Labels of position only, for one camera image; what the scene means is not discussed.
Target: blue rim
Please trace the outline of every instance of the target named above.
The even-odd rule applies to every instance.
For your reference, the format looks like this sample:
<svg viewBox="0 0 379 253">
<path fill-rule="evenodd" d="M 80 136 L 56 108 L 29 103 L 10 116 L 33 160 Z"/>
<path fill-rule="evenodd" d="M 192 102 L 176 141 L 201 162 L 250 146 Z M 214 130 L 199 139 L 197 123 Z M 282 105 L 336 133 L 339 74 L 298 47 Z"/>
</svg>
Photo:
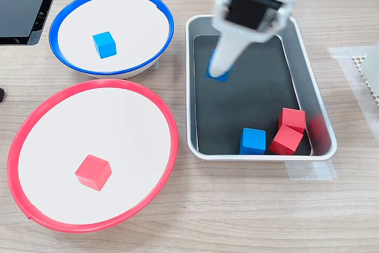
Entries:
<svg viewBox="0 0 379 253">
<path fill-rule="evenodd" d="M 50 33 L 49 33 L 50 47 L 51 47 L 53 53 L 55 54 L 55 56 L 61 62 L 63 62 L 65 65 L 67 65 L 68 67 L 70 67 L 76 71 L 80 71 L 80 72 L 84 72 L 84 73 L 92 74 L 92 75 L 118 75 L 118 74 L 122 74 L 122 73 L 128 73 L 128 72 L 140 69 L 140 68 L 148 65 L 153 60 L 157 59 L 166 50 L 166 48 L 170 44 L 170 42 L 172 40 L 172 36 L 174 35 L 174 18 L 172 17 L 170 10 L 163 3 L 163 1 L 161 1 L 161 0 L 149 0 L 149 1 L 153 2 L 157 6 L 157 8 L 164 13 L 164 15 L 166 16 L 168 23 L 169 23 L 169 35 L 167 37 L 167 41 L 166 41 L 165 45 L 163 46 L 163 48 L 154 57 L 145 61 L 144 63 L 141 63 L 140 65 L 134 66 L 132 68 L 124 69 L 122 71 L 96 72 L 96 71 L 87 71 L 85 69 L 78 68 L 77 66 L 70 63 L 62 54 L 62 52 L 59 48 L 59 45 L 58 45 L 58 31 L 59 31 L 60 25 L 63 22 L 63 20 L 72 11 L 74 11 L 75 9 L 77 9 L 77 7 L 83 5 L 84 3 L 87 3 L 89 1 L 91 1 L 91 0 L 75 0 L 75 1 L 71 2 L 62 11 L 59 12 L 57 17 L 55 17 L 55 19 L 52 23 L 52 26 L 50 27 Z"/>
</svg>

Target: black tray bottom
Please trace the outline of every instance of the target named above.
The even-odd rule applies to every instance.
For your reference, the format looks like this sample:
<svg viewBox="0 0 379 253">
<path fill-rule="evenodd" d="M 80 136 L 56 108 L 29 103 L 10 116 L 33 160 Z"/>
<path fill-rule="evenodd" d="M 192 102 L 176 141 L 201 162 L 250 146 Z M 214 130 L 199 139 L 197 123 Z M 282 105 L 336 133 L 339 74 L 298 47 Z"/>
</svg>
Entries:
<svg viewBox="0 0 379 253">
<path fill-rule="evenodd" d="M 195 100 L 199 151 L 239 154 L 244 127 L 266 131 L 266 152 L 278 131 L 283 107 L 299 109 L 281 40 L 251 44 L 238 58 L 227 82 L 206 76 L 218 36 L 194 39 Z M 308 136 L 296 155 L 310 155 Z"/>
</svg>

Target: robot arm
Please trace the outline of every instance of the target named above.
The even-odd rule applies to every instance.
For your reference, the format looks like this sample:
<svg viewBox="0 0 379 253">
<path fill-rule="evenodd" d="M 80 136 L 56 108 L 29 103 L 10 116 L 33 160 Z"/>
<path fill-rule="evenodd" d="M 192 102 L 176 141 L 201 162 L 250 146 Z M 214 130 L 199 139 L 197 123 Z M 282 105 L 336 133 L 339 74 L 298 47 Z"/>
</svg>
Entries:
<svg viewBox="0 0 379 253">
<path fill-rule="evenodd" d="M 209 74 L 226 73 L 251 43 L 264 43 L 283 29 L 299 0 L 215 0 L 213 26 L 220 32 Z"/>
</svg>

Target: red rim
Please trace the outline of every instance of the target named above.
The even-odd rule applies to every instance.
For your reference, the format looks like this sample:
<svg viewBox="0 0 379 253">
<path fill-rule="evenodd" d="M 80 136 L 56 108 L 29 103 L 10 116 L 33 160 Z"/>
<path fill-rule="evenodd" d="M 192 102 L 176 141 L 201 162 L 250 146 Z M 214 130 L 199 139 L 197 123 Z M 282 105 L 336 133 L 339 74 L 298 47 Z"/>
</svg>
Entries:
<svg viewBox="0 0 379 253">
<path fill-rule="evenodd" d="M 103 222 L 91 223 L 88 225 L 72 225 L 69 223 L 58 222 L 47 217 L 45 214 L 40 212 L 35 206 L 33 206 L 29 199 L 26 197 L 21 184 L 20 179 L 18 177 L 18 159 L 20 156 L 21 148 L 25 142 L 26 137 L 28 136 L 31 129 L 34 125 L 45 115 L 51 108 L 53 108 L 58 103 L 63 100 L 86 90 L 96 89 L 96 88 L 122 88 L 134 91 L 139 93 L 146 98 L 150 99 L 163 113 L 166 118 L 166 121 L 169 126 L 169 131 L 171 135 L 171 149 L 169 160 L 163 173 L 162 177 L 155 185 L 154 189 L 136 206 L 131 208 L 130 210 L 116 216 L 112 219 L 105 220 Z M 8 176 L 8 185 L 11 190 L 12 196 L 20 209 L 24 212 L 24 214 L 31 220 L 43 225 L 47 228 L 58 230 L 62 232 L 70 232 L 70 233 L 83 233 L 83 232 L 92 232 L 96 230 L 101 230 L 105 228 L 109 228 L 111 226 L 117 225 L 120 222 L 130 218 L 131 216 L 138 213 L 141 209 L 143 209 L 147 204 L 149 204 L 155 196 L 159 193 L 162 187 L 165 185 L 168 180 L 172 169 L 174 168 L 176 156 L 178 154 L 178 129 L 176 127 L 174 116 L 172 115 L 169 107 L 166 103 L 156 95 L 153 91 L 143 87 L 139 84 L 130 81 L 118 80 L 118 79 L 100 79 L 93 80 L 88 82 L 83 82 L 72 87 L 69 87 L 48 100 L 46 100 L 42 105 L 40 105 L 37 109 L 35 109 L 29 117 L 25 120 L 23 125 L 20 127 L 19 131 L 14 138 L 11 148 L 9 150 L 8 155 L 8 165 L 7 165 L 7 176 Z"/>
</svg>

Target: red cube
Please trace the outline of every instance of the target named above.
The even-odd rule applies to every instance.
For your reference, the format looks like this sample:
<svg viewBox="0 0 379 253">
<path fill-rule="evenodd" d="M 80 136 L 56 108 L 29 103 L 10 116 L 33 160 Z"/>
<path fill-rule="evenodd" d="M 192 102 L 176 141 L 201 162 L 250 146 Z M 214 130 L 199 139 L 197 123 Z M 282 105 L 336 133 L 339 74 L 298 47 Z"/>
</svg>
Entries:
<svg viewBox="0 0 379 253">
<path fill-rule="evenodd" d="M 306 112 L 301 110 L 283 108 L 279 118 L 279 129 L 282 125 L 304 133 L 306 129 Z"/>
<path fill-rule="evenodd" d="M 303 134 L 290 127 L 281 126 L 277 135 L 274 137 L 270 150 L 276 154 L 293 155 L 298 148 Z"/>
<path fill-rule="evenodd" d="M 75 175 L 83 185 L 100 191 L 111 173 L 108 161 L 88 155 L 76 170 Z"/>
</svg>

